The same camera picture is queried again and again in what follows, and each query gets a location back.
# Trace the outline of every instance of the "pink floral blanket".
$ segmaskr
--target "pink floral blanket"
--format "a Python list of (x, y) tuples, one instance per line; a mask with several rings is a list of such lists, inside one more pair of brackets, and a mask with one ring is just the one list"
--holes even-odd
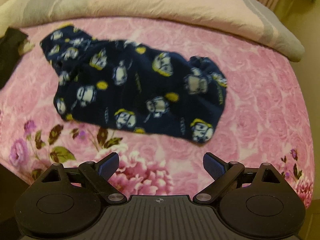
[(120, 167), (110, 183), (140, 195), (189, 194), (212, 178), (202, 158), (212, 152), (246, 167), (272, 163), (308, 207), (314, 181), (306, 106), (288, 60), (234, 36), (168, 21), (105, 17), (72, 20), (99, 39), (130, 39), (185, 58), (210, 57), (228, 79), (226, 108), (204, 146), (166, 135), (145, 135), (64, 122), (53, 106), (58, 77), (39, 41), (64, 22), (23, 29), (36, 47), (0, 91), (0, 162), (31, 184), (53, 162), (65, 167), (115, 151)]

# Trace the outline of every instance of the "round pad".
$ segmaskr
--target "round pad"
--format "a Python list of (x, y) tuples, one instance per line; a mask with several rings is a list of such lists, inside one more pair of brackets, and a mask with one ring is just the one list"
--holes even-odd
[(37, 207), (47, 214), (60, 214), (72, 208), (73, 204), (73, 198), (68, 195), (51, 194), (40, 198)]
[(247, 208), (258, 216), (271, 217), (283, 210), (283, 204), (275, 197), (258, 195), (247, 200)]

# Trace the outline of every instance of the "printed flower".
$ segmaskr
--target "printed flower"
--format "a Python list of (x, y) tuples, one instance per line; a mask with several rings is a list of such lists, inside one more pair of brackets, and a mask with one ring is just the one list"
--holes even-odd
[(34, 132), (37, 127), (36, 127), (35, 122), (33, 120), (28, 120), (24, 124), (23, 128), (24, 128), (24, 134), (28, 135), (28, 134)]
[(173, 189), (165, 161), (148, 162), (137, 151), (120, 157), (119, 169), (109, 182), (127, 197), (131, 194), (168, 195)]
[(226, 76), (228, 78), (229, 88), (232, 92), (235, 92), (241, 101), (252, 98), (252, 80), (249, 78), (247, 71), (242, 71), (239, 76), (238, 71), (227, 71)]
[(295, 187), (295, 191), (306, 208), (308, 208), (312, 200), (313, 181), (308, 178), (301, 178)]
[(31, 165), (31, 177), (36, 180), (40, 175), (51, 165), (50, 161), (47, 160), (35, 160)]
[(287, 172), (281, 172), (281, 175), (282, 177), (284, 177), (285, 180), (287, 180), (288, 182), (288, 179), (290, 178), (290, 173), (287, 171)]
[(296, 104), (294, 95), (287, 95), (284, 99), (285, 119), (291, 127), (300, 127), (302, 123), (302, 115)]
[[(247, 54), (243, 53), (243, 51), (241, 51), (239, 48), (235, 48), (233, 46), (225, 47), (221, 53), (221, 58), (233, 71), (240, 69), (247, 70), (249, 68)], [(241, 80), (242, 78), (245, 78), (245, 75), (246, 74), (243, 73), (241, 78), (238, 76), (238, 79)], [(244, 82), (244, 84), (248, 87), (249, 82)]]
[(257, 90), (257, 107), (258, 107), (258, 113), (260, 116), (260, 119), (263, 120), (263, 122), (267, 119), (267, 112), (272, 107), (272, 98), (264, 90)]
[(267, 94), (268, 99), (272, 106), (276, 106), (282, 103), (283, 96), (281, 94), (281, 90), (274, 82), (273, 77), (268, 75), (263, 80), (257, 80), (256, 88), (258, 89), (259, 94)]
[(309, 121), (306, 121), (303, 124), (302, 129), (303, 129), (303, 135), (304, 135), (304, 139), (307, 146), (313, 146)]
[(297, 149), (292, 149), (290, 151), (290, 154), (292, 156), (292, 158), (294, 158), (296, 161), (298, 160), (298, 152), (297, 152)]
[(9, 160), (14, 167), (18, 167), (27, 160), (28, 147), (23, 139), (17, 139), (11, 146)]
[(206, 151), (204, 151), (204, 147), (201, 147), (198, 149), (198, 153), (201, 151), (203, 154), (205, 152), (212, 152), (216, 156), (228, 155), (228, 158), (232, 160), (237, 160), (239, 158), (239, 141), (234, 135), (234, 132), (226, 125), (224, 125), (224, 127), (219, 125), (212, 141), (208, 142), (208, 145), (206, 146), (208, 147)]
[(17, 87), (15, 87), (15, 90), (18, 90), (20, 94), (14, 101), (19, 103), (12, 106), (12, 112), (17, 115), (20, 113), (29, 115), (32, 111), (35, 111), (36, 105), (39, 101), (39, 90), (34, 87), (34, 83), (29, 79), (16, 83)]
[(309, 123), (308, 122), (309, 117), (308, 117), (307, 107), (304, 102), (304, 98), (303, 98), (302, 92), (300, 90), (300, 87), (298, 85), (297, 85), (297, 89), (294, 91), (294, 97), (295, 97), (295, 101), (297, 103), (297, 107), (298, 107), (300, 114), (304, 117), (305, 120), (307, 120), (307, 123)]
[(88, 139), (88, 133), (84, 130), (78, 131), (78, 134), (75, 136), (77, 140), (80, 142), (86, 142)]
[(285, 141), (288, 137), (288, 129), (281, 108), (273, 107), (268, 110), (267, 119), (272, 132)]
[(171, 136), (161, 135), (159, 138), (160, 144), (166, 154), (167, 160), (169, 159), (187, 159), (199, 152), (199, 147), (195, 144)]
[(232, 93), (228, 93), (226, 99), (226, 106), (224, 108), (223, 114), (220, 119), (220, 123), (227, 124), (229, 122), (233, 123), (235, 118), (236, 100)]
[(139, 36), (139, 41), (149, 44), (154, 48), (161, 48), (164, 44), (168, 44), (170, 36), (158, 26), (146, 28)]
[[(101, 149), (97, 155), (94, 158), (94, 161), (98, 162), (101, 159), (103, 159), (104, 157), (106, 157), (107, 155), (109, 155), (111, 152), (116, 152), (119, 155), (122, 155), (123, 153), (125, 153), (128, 150), (128, 146), (125, 143), (120, 143), (118, 145), (113, 145), (108, 149)], [(120, 158), (120, 163), (119, 163), (119, 169), (122, 165), (122, 159)]]
[(241, 105), (236, 110), (236, 137), (242, 143), (254, 141), (258, 135), (258, 114), (252, 106)]
[(261, 154), (268, 154), (269, 158), (279, 156), (282, 153), (282, 144), (279, 137), (271, 129), (263, 129), (258, 135), (258, 149)]
[(276, 77), (278, 78), (278, 83), (280, 84), (281, 89), (284, 92), (289, 92), (294, 88), (293, 84), (293, 78), (294, 73), (292, 68), (290, 67), (281, 67), (279, 69), (275, 70)]

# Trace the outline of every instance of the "green leaf print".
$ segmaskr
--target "green leaf print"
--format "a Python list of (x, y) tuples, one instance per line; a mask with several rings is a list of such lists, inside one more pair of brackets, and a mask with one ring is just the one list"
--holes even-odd
[(300, 177), (302, 176), (302, 170), (301, 171), (298, 171), (298, 168), (297, 168), (297, 164), (295, 163), (294, 166), (293, 166), (293, 175), (296, 179), (300, 179)]
[(122, 140), (122, 138), (117, 138), (117, 137), (111, 138), (110, 140), (108, 140), (108, 141), (103, 145), (103, 147), (104, 147), (105, 149), (108, 149), (108, 148), (110, 148), (110, 147), (113, 146), (113, 145), (119, 144), (121, 140)]
[(37, 131), (35, 136), (36, 148), (38, 150), (40, 150), (43, 146), (45, 146), (45, 142), (41, 140), (41, 132), (42, 130)]
[(286, 162), (287, 162), (287, 157), (284, 156), (284, 158), (281, 158), (281, 161), (283, 161), (284, 163), (286, 163)]
[(70, 132), (70, 134), (72, 134), (72, 138), (73, 140), (79, 135), (79, 129), (78, 128), (74, 128), (72, 129), (72, 131)]
[(50, 153), (50, 158), (56, 163), (64, 163), (67, 160), (76, 160), (75, 156), (63, 146), (54, 147)]
[(31, 172), (31, 176), (34, 180), (38, 179), (40, 175), (42, 174), (43, 170), (41, 169), (35, 169)]
[(54, 144), (56, 140), (58, 140), (62, 130), (63, 130), (63, 125), (61, 124), (57, 124), (55, 127), (51, 129), (49, 138), (48, 138), (49, 145)]
[(108, 129), (100, 127), (97, 133), (97, 140), (100, 147), (102, 147), (105, 144), (107, 138), (108, 138)]

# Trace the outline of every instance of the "bedspread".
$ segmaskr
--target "bedspread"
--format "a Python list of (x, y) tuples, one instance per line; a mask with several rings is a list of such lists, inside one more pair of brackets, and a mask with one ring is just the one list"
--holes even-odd
[[(23, 29), (39, 43), (62, 22)], [(110, 183), (130, 194), (189, 194), (212, 182), (202, 158), (212, 152), (246, 167), (272, 163), (310, 205), (313, 145), (306, 106), (288, 60), (272, 49), (234, 36), (160, 20), (72, 20), (98, 39), (130, 39), (210, 57), (228, 79), (225, 111), (217, 130), (200, 147), (166, 135), (102, 129), (64, 122), (52, 100), (58, 77), (37, 45), (0, 91), (0, 162), (29, 184), (51, 163), (65, 167), (98, 161), (115, 151), (120, 166)]]

